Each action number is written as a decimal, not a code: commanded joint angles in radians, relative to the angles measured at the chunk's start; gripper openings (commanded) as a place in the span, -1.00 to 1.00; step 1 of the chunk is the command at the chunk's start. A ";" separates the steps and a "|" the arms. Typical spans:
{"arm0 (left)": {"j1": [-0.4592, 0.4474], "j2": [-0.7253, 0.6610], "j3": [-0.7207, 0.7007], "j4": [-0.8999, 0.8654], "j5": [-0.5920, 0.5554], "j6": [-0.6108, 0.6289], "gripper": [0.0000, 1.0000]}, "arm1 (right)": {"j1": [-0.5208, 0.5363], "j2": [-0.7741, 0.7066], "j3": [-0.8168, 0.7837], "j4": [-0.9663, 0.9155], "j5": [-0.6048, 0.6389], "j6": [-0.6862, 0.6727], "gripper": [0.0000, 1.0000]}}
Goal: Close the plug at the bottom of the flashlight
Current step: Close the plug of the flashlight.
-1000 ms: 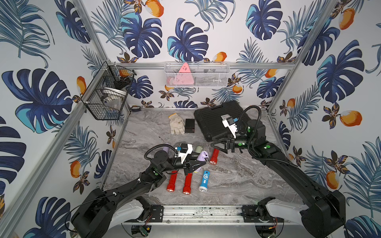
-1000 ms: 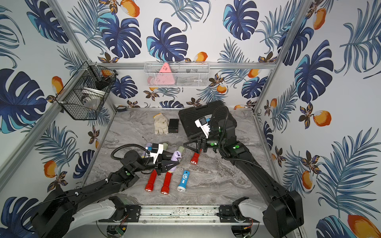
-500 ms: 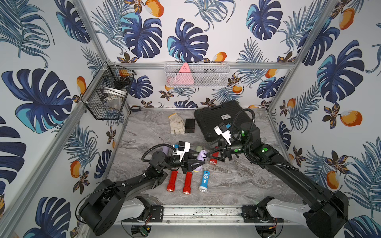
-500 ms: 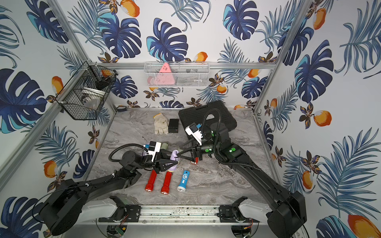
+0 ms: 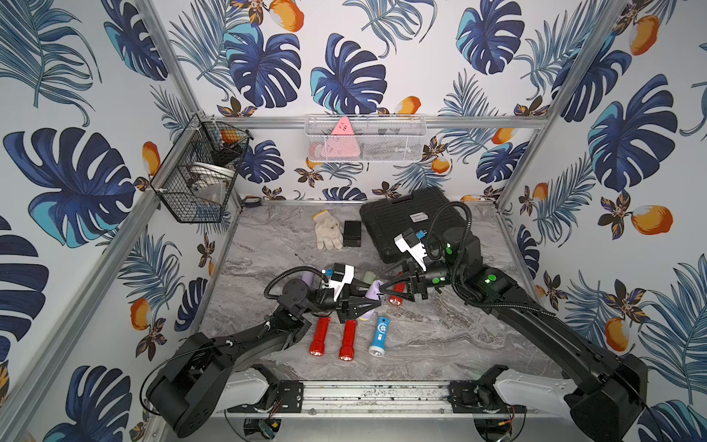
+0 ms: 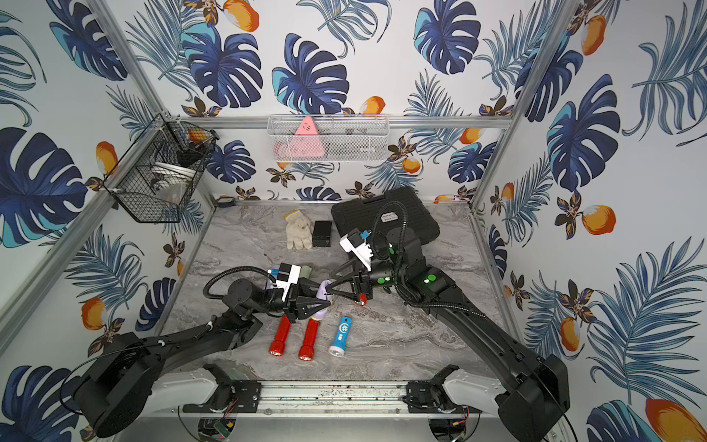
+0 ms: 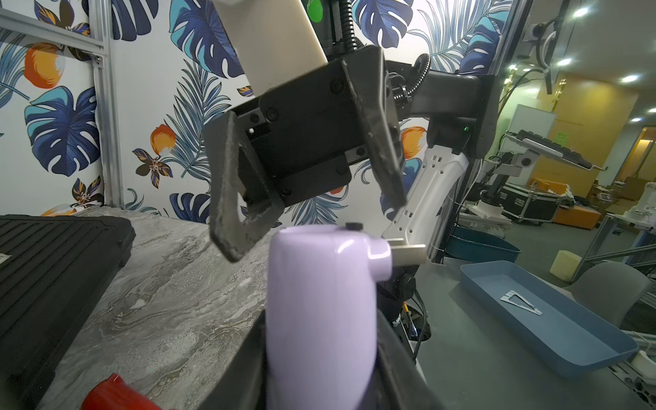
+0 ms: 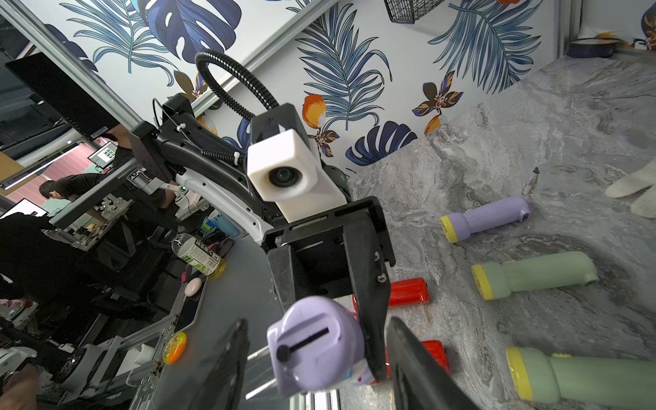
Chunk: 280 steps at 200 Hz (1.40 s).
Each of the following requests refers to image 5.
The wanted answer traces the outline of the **red flashlight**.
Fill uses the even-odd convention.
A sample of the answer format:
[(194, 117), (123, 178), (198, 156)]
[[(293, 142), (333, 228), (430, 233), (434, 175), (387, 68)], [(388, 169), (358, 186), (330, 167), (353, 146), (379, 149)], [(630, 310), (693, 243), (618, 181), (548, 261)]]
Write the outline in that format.
[(339, 353), (339, 358), (342, 361), (353, 361), (355, 359), (355, 337), (357, 324), (357, 320), (348, 320), (345, 323), (344, 336), (342, 337), (342, 346)]
[(326, 338), (330, 323), (330, 317), (319, 318), (314, 333), (313, 341), (309, 346), (309, 353), (313, 355), (313, 357), (322, 357), (324, 355), (326, 349)]
[(401, 297), (401, 291), (394, 290), (392, 295), (388, 296), (388, 303), (390, 305), (399, 307), (403, 304), (403, 298)]

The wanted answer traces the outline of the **blue flashlight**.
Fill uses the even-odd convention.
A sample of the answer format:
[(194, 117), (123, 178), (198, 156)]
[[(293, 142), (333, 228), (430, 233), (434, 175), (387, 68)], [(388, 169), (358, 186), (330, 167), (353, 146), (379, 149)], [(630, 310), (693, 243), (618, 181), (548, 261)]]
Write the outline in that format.
[(373, 357), (384, 357), (386, 353), (386, 340), (389, 327), (390, 320), (388, 318), (380, 316), (377, 319), (377, 325), (375, 327), (372, 343), (368, 347), (368, 352), (370, 355), (373, 355)]

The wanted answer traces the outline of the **light green flashlight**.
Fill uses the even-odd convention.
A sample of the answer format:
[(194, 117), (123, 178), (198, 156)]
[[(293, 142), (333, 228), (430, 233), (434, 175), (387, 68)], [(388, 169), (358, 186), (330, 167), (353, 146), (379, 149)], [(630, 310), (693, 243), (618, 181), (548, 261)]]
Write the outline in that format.
[(374, 273), (368, 271), (364, 274), (362, 281), (364, 283), (370, 285), (376, 280), (376, 278), (377, 278), (377, 276)]

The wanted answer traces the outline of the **purple flashlight yellow rim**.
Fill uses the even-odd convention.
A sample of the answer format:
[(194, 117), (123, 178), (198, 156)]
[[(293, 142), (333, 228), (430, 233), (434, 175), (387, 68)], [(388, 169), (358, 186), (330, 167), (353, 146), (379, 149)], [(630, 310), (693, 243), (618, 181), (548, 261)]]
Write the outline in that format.
[(313, 287), (316, 274), (312, 272), (303, 272), (302, 281), (306, 283), (309, 287)]

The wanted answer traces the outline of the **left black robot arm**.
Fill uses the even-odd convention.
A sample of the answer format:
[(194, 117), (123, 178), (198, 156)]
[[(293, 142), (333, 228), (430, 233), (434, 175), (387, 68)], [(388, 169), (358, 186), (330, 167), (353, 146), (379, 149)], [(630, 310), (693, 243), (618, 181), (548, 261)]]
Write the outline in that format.
[(156, 414), (180, 438), (193, 434), (217, 410), (232, 374), (301, 341), (311, 327), (306, 314), (334, 312), (345, 323), (381, 306), (379, 282), (368, 285), (356, 279), (317, 289), (291, 279), (274, 300), (277, 309), (260, 326), (217, 338), (190, 336), (174, 357), (156, 368), (150, 385), (141, 388)]

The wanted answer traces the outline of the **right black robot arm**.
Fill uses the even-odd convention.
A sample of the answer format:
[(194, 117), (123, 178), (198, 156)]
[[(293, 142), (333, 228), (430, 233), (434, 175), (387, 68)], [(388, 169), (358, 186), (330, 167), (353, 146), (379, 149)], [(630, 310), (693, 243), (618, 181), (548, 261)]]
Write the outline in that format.
[(450, 285), (481, 309), (525, 336), (574, 381), (561, 396), (570, 419), (594, 441), (621, 441), (646, 408), (648, 368), (635, 355), (616, 355), (577, 333), (541, 307), (500, 269), (476, 261), (454, 273), (445, 262), (422, 269), (401, 260), (382, 273), (383, 289), (405, 283), (406, 298), (425, 298), (427, 288)]

